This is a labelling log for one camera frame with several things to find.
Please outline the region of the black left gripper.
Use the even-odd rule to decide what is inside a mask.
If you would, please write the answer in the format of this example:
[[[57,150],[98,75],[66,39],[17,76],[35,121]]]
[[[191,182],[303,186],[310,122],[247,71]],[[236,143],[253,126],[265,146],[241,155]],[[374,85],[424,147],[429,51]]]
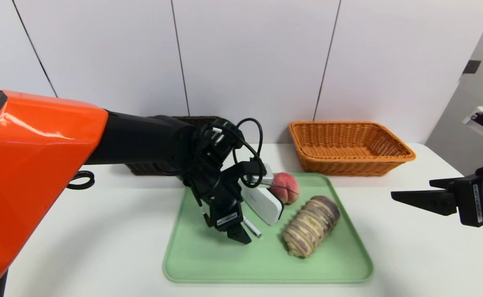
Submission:
[[[196,201],[209,227],[227,231],[229,239],[247,245],[252,240],[240,223],[243,198],[239,179],[228,174],[215,177],[197,174]]]

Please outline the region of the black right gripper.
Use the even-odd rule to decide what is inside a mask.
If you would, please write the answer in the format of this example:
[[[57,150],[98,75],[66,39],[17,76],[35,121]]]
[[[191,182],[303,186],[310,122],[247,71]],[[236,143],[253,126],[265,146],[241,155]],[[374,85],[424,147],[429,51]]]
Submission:
[[[435,214],[449,216],[460,213],[466,226],[483,226],[483,166],[467,177],[429,180],[429,185],[443,190],[393,191],[392,199]],[[444,189],[456,189],[456,199]]]

